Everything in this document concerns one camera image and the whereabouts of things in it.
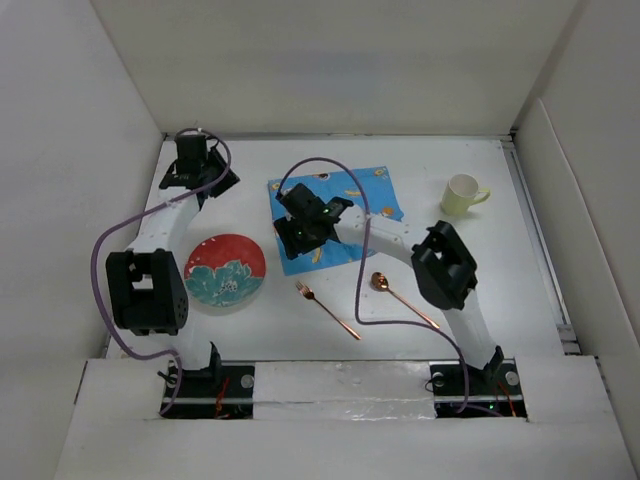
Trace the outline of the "blue space print cloth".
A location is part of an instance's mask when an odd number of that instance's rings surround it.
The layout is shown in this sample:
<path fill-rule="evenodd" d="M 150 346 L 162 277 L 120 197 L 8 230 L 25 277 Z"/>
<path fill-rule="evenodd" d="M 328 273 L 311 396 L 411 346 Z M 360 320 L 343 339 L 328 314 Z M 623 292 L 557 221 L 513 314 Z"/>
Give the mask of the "blue space print cloth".
<path fill-rule="evenodd" d="M 364 187 L 370 210 L 391 220 L 401 221 L 404 212 L 397 201 L 391 175 L 386 166 L 360 168 L 353 170 L 354 175 Z M 289 177 L 282 192 L 286 193 L 298 183 L 304 184 L 323 201 L 333 197 L 352 200 L 357 206 L 364 207 L 361 193 L 352 178 L 343 170 L 321 172 L 311 175 Z M 290 260 L 286 257 L 284 246 L 275 233 L 281 265 L 285 276 L 300 275 L 316 270 L 359 262 L 362 248 L 357 244 L 340 244 L 333 241 L 324 246 Z"/>

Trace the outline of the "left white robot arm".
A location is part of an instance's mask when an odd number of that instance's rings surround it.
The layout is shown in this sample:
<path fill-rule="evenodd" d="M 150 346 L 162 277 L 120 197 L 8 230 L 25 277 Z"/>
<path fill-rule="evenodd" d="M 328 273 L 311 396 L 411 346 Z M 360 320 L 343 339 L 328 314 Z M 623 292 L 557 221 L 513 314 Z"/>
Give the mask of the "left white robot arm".
<path fill-rule="evenodd" d="M 204 203 L 239 182 L 231 169 L 231 151 L 224 140 L 190 127 L 174 137 L 176 158 L 152 190 L 156 204 L 107 229 L 91 254 L 91 284 L 98 310 L 111 338 L 131 358 L 150 361 L 169 357 L 170 376 L 183 376 L 185 350 L 177 340 L 186 326 L 188 293 L 174 250 Z M 98 286 L 99 250 L 108 236 L 141 221 L 137 236 L 105 260 L 108 300 Z"/>

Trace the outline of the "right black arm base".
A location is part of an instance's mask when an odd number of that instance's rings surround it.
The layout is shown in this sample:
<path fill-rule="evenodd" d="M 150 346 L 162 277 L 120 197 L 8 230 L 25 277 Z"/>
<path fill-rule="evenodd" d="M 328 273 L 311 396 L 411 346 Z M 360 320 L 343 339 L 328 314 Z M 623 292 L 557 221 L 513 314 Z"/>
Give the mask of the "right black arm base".
<path fill-rule="evenodd" d="M 489 379 L 469 369 L 468 396 L 465 396 L 464 373 L 458 360 L 431 362 L 429 373 L 425 390 L 433 395 L 437 419 L 527 418 L 514 358 L 505 359 Z"/>

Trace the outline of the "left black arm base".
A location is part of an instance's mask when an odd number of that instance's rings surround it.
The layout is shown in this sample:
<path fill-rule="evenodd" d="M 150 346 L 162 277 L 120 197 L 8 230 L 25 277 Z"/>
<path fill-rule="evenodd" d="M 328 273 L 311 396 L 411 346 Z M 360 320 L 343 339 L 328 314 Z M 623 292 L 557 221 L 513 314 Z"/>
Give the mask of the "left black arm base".
<path fill-rule="evenodd" d="M 212 376 L 186 371 L 174 403 L 162 418 L 175 420 L 247 420 L 253 417 L 255 365 L 223 363 Z"/>

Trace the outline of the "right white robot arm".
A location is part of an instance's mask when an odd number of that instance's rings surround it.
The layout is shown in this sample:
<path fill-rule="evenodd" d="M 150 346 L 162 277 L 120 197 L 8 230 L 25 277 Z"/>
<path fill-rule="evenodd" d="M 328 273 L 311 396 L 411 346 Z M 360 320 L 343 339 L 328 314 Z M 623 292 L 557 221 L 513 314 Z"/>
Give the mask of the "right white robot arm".
<path fill-rule="evenodd" d="M 325 202 L 302 183 L 277 192 L 275 199 L 285 209 L 274 228 L 288 259 L 334 242 L 359 245 L 364 253 L 374 251 L 405 263 L 414 272 L 422 298 L 442 311 L 449 324 L 466 363 L 465 387 L 483 394 L 497 384 L 504 354 L 480 310 L 477 262 L 453 225 L 439 220 L 422 231 L 346 198 Z"/>

